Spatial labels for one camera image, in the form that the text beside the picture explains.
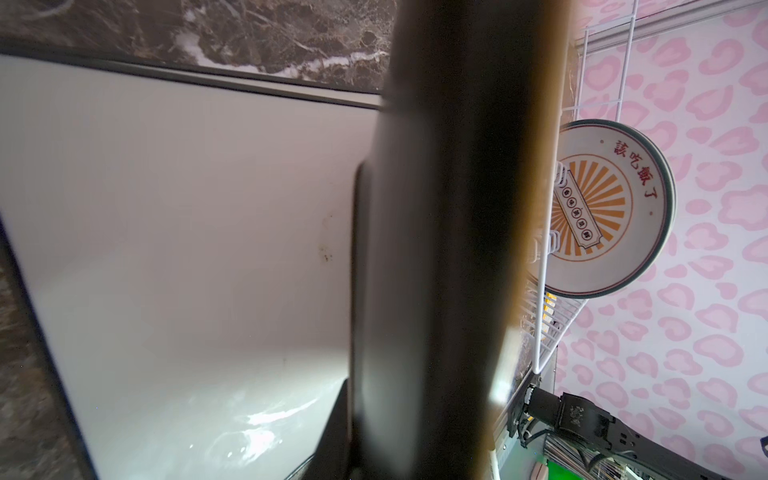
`decorative plate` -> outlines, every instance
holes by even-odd
[[[640,132],[606,120],[579,120],[560,133],[566,181],[555,186],[547,290],[570,298],[615,292],[656,259],[674,219],[671,169]],[[538,265],[530,267],[535,275]]]

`white wall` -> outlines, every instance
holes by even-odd
[[[376,112],[0,56],[0,214],[102,479],[282,479],[346,376]]]

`black bracket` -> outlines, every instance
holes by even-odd
[[[615,458],[651,475],[668,480],[729,480],[646,439],[580,396],[564,393],[557,397],[534,388],[527,413],[578,449],[598,452],[601,458]]]

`pink leopard spots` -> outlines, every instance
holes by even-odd
[[[751,457],[752,460],[760,464],[760,467],[768,469],[768,458],[763,454],[760,447],[760,437],[749,437],[736,442],[736,451],[742,455]]]
[[[624,371],[624,367],[615,359],[605,359],[598,361],[594,364],[598,370],[605,375],[610,376],[612,379],[616,379],[623,382],[627,378],[627,373]]]
[[[733,269],[733,260],[718,257],[717,255],[704,255],[699,260],[688,262],[690,268],[696,270],[704,278],[719,280],[728,270]]]
[[[633,342],[640,342],[648,334],[648,328],[635,322],[623,322],[619,325],[619,332]]]
[[[756,406],[749,410],[741,409],[739,416],[747,425],[768,433],[768,408]]]
[[[571,350],[578,356],[594,360],[594,345],[587,339],[579,339],[575,342],[571,342]]]
[[[626,416],[628,417],[627,420],[629,420],[629,422],[624,423],[627,423],[631,429],[641,434],[646,439],[652,439],[654,437],[656,429],[654,428],[654,422],[648,415],[638,413],[636,415],[630,414]]]
[[[768,94],[768,61],[751,68],[739,78],[739,83],[755,95]]]
[[[646,389],[634,389],[630,393],[639,399],[647,399],[650,396]]]
[[[677,125],[670,121],[660,121],[655,127],[650,130],[643,130],[655,144],[659,147],[659,150],[666,151],[672,146],[675,139],[677,139]]]
[[[768,289],[755,290],[742,296],[739,300],[739,310],[760,315],[768,320]]]
[[[742,169],[734,162],[719,162],[716,164],[703,162],[696,167],[696,185],[701,190],[715,192],[722,190],[732,180],[741,178]]]
[[[593,322],[594,322],[594,315],[592,314],[592,310],[590,310],[588,306],[581,309],[581,312],[574,319],[574,323],[576,323],[576,325],[579,325],[581,328],[588,328],[589,326],[592,325]]]
[[[576,374],[576,380],[578,380],[580,384],[589,385],[592,383],[594,373],[588,367],[583,365],[574,365],[571,371]]]
[[[706,382],[698,382],[696,389],[702,395],[714,402],[722,403],[730,408],[736,406],[738,393],[731,384],[722,379],[709,379]]]
[[[741,256],[750,262],[768,263],[768,237],[758,238],[744,247]]]
[[[595,332],[594,330],[587,332],[587,338],[594,342],[599,349],[610,353],[611,355],[618,355],[620,350],[619,336],[613,330],[608,330],[605,333]]]
[[[650,282],[651,280],[653,280],[655,278],[655,276],[656,276],[656,266],[655,265],[651,265],[648,270],[645,270],[645,273],[643,273],[642,275],[640,275],[637,278],[637,281],[638,282]]]
[[[718,75],[739,64],[744,58],[744,45],[728,38],[712,49],[712,55],[699,63],[699,71],[705,75]]]
[[[683,100],[687,81],[687,71],[671,71],[661,83],[649,84],[643,91],[643,97],[653,101],[663,111],[673,111]]]
[[[657,422],[670,430],[677,430],[685,424],[685,417],[665,407],[650,409],[650,414],[654,416]]]
[[[677,255],[677,235],[673,233],[670,233],[669,238],[667,239],[667,244],[664,245],[664,251],[669,253],[672,257]]]
[[[685,204],[685,211],[691,215],[704,215],[710,210],[712,210],[712,204],[701,198],[691,200]]]
[[[664,329],[664,335],[673,342],[681,342],[690,336],[690,325],[673,316],[659,319],[659,326]]]
[[[768,228],[768,185],[727,192],[720,201],[720,222],[740,225],[749,231]]]
[[[600,104],[605,101],[609,101],[611,96],[609,94],[603,94],[602,97],[592,97],[584,101],[585,105]],[[608,105],[597,105],[594,107],[580,108],[578,111],[579,118],[602,118],[605,116],[605,112],[608,111]]]
[[[685,136],[696,143],[703,145],[712,138],[712,129],[708,127],[691,128],[689,131],[685,132]]]
[[[667,161],[672,168],[672,174],[676,182],[683,180],[688,175],[693,158],[694,156],[691,154],[668,157]]]
[[[743,155],[760,147],[751,127],[736,127],[712,141],[710,147],[723,155]]]
[[[643,75],[636,73],[627,76],[627,86],[632,90],[637,90],[643,86]]]
[[[596,65],[587,67],[584,72],[584,83],[594,91],[601,91],[614,83],[621,72],[621,60],[609,55]]]
[[[615,106],[611,108],[611,112],[612,113],[608,115],[608,118],[616,118]],[[621,123],[627,124],[630,127],[637,127],[649,113],[650,110],[645,108],[642,104],[639,104],[636,101],[625,101],[621,106]]]
[[[701,365],[696,363],[694,356],[681,349],[674,349],[667,352],[667,360],[664,367],[673,372],[680,372],[684,375],[699,375],[703,372]]]
[[[626,2],[611,2],[608,5],[605,5],[603,8],[600,9],[600,13],[611,13],[615,12],[619,8],[625,6]]]
[[[609,401],[614,407],[624,408],[629,404],[627,392],[616,382],[604,382],[598,385],[595,392],[599,397]]]
[[[568,376],[568,372],[565,369],[556,369],[554,371],[554,382],[560,383]]]
[[[757,14],[760,13],[762,7],[746,8],[739,10],[738,12],[730,13],[723,17],[723,22],[731,27],[741,27],[752,23],[752,20],[757,18]]]
[[[733,424],[717,412],[701,410],[696,414],[696,418],[704,422],[704,429],[707,433],[716,437],[727,437],[734,432]]]
[[[744,465],[733,456],[733,452],[722,445],[707,445],[704,447],[702,457],[706,463],[715,465],[728,473],[740,474],[746,471]]]
[[[606,306],[601,306],[600,308],[598,308],[598,312],[601,315],[613,316],[614,313],[616,313],[616,309],[614,308],[613,305],[606,305]]]
[[[758,373],[750,378],[746,387],[755,393],[768,396],[768,372]]]
[[[617,304],[620,309],[629,310],[634,318],[647,320],[653,315],[650,309],[654,302],[650,298],[650,292],[645,289],[635,290],[626,298],[619,299]]]
[[[673,266],[672,268],[668,268],[664,271],[664,275],[670,278],[685,278],[687,274],[688,269],[685,267],[685,265]]]
[[[728,330],[736,333],[736,327],[739,322],[739,314],[732,308],[719,303],[714,303],[704,310],[696,312],[698,318],[705,325],[716,329]]]
[[[659,67],[670,67],[686,61],[690,57],[690,48],[685,38],[673,38],[661,45],[650,57]]]
[[[582,18],[579,18],[579,19],[578,19],[578,20],[577,20],[577,21],[574,23],[574,27],[575,27],[575,29],[576,29],[576,30],[581,30],[581,29],[585,28],[587,25],[589,25],[589,24],[592,22],[592,19],[593,19],[593,18],[594,18],[594,17],[582,17]]]
[[[657,295],[667,305],[679,306],[686,310],[694,307],[694,291],[682,283],[670,283],[667,288],[658,291]]]
[[[690,408],[690,387],[683,379],[664,380],[664,383],[654,385],[654,393],[667,397],[667,401],[673,407],[686,410]]]
[[[685,457],[692,462],[696,460],[696,448],[689,439],[681,437],[679,435],[672,435],[671,437],[663,437],[661,439],[661,445],[670,449],[672,452],[677,453],[681,457]]]
[[[715,283],[715,288],[720,291],[723,300],[733,300],[739,293],[739,287],[735,283]]]
[[[659,36],[654,35],[653,37],[646,38],[645,40],[640,40],[638,43],[632,44],[632,46],[637,48],[637,51],[640,53],[648,53],[656,45],[656,41],[658,39]]]
[[[734,367],[741,365],[744,350],[738,343],[725,335],[709,335],[694,343],[694,352],[707,356],[721,366]]]
[[[656,359],[647,353],[638,353],[635,356],[627,357],[627,365],[633,370],[656,378],[659,373],[659,364]]]
[[[686,248],[692,250],[719,250],[728,244],[728,237],[717,231],[711,223],[697,223],[685,233]]]
[[[755,29],[752,30],[752,39],[759,46],[768,50],[768,20],[763,20],[755,25]]]
[[[757,108],[755,115],[750,117],[751,124],[766,124],[768,123],[768,104],[761,104]]]

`pink leopard print wallpaper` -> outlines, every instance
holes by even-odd
[[[683,3],[695,0],[640,0],[637,7],[637,17],[643,18]],[[584,28],[587,25],[599,25],[632,13],[633,0],[610,2],[609,0],[578,0],[574,2],[577,8],[576,26]]]
[[[615,5],[582,3],[603,14]],[[585,103],[617,97],[624,50],[588,57]],[[638,281],[590,300],[576,319],[558,349],[556,388],[715,472],[764,480],[768,4],[633,45],[621,121],[667,155],[677,219]]]

